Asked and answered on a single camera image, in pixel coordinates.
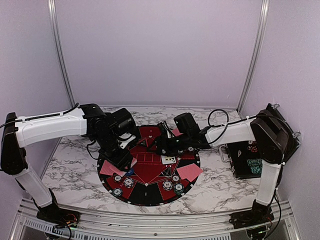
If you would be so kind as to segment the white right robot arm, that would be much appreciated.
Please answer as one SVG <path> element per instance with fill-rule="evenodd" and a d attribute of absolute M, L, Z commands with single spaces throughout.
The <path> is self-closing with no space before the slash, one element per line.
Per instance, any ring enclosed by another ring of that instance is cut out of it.
<path fill-rule="evenodd" d="M 247 219 L 258 224 L 267 216 L 265 206 L 273 200 L 282 165 L 290 158 L 293 147 L 293 131 L 286 120 L 268 109 L 261 110 L 234 122 L 200 128 L 187 112 L 174 118 L 179 135 L 175 136 L 158 124 L 160 135 L 148 144 L 147 150 L 162 156 L 178 156 L 191 149 L 209 149 L 220 145 L 245 142 L 246 153 L 256 155 L 262 162 L 260 184 L 255 202 Z"/>

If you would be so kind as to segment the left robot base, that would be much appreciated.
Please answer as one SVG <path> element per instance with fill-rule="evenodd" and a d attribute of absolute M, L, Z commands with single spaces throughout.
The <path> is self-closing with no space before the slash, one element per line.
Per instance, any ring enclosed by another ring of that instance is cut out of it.
<path fill-rule="evenodd" d="M 46 207 L 37 207 L 38 212 L 36 217 L 57 225 L 57 228 L 76 227 L 79 222 L 80 213 L 75 210 L 60 208 L 57 205 L 51 204 Z"/>

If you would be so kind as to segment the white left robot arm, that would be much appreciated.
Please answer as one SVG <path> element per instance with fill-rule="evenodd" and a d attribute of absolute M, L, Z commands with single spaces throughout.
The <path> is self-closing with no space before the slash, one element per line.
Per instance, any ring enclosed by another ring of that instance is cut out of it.
<path fill-rule="evenodd" d="M 40 159 L 28 163 L 30 148 L 36 146 L 40 151 L 33 152 L 33 157 L 48 156 L 59 139 L 84 136 L 97 143 L 99 154 L 118 170 L 129 171 L 134 160 L 126 146 L 135 139 L 136 123 L 126 108 L 110 113 L 89 103 L 34 116 L 17 116 L 11 112 L 1 127 L 0 169 L 15 178 L 53 223 L 63 219 L 63 211 L 55 205 L 55 195 L 39 177 L 39 167 L 33 167 Z"/>

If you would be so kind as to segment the red playing card deck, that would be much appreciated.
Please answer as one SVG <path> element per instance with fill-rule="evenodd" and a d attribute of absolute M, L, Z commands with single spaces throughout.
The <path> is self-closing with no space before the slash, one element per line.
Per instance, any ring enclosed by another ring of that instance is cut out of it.
<path fill-rule="evenodd" d="M 138 162 L 137 159 L 133 158 L 132 161 L 131 161 L 130 167 L 132 168 L 137 162 Z"/>

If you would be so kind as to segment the blue small blind button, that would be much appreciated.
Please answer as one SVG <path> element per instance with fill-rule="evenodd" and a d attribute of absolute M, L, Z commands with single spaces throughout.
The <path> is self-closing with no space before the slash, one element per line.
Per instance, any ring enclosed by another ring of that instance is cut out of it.
<path fill-rule="evenodd" d="M 134 170 L 133 169 L 131 169 L 130 171 L 125 173 L 126 176 L 131 176 L 133 174 L 134 174 Z"/>

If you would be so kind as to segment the single red playing card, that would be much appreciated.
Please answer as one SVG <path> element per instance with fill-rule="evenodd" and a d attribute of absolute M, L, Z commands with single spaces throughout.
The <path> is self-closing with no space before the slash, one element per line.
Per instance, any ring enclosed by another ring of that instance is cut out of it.
<path fill-rule="evenodd" d="M 121 177 L 123 177 L 126 174 L 124 171 L 117 169 L 114 165 L 112 165 L 107 160 L 105 160 L 103 162 L 99 173 L 102 175 L 108 175 L 108 176 L 112 176 L 113 174 L 117 174 Z"/>

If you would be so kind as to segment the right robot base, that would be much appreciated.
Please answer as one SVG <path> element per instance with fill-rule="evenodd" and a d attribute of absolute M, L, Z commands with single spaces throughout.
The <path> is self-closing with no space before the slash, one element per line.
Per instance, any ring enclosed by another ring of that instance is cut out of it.
<path fill-rule="evenodd" d="M 245 210 L 234 212 L 230 215 L 229 222 L 234 229 L 245 228 L 249 238 L 264 238 L 275 219 L 271 209 L 263 213 L 260 210 Z"/>

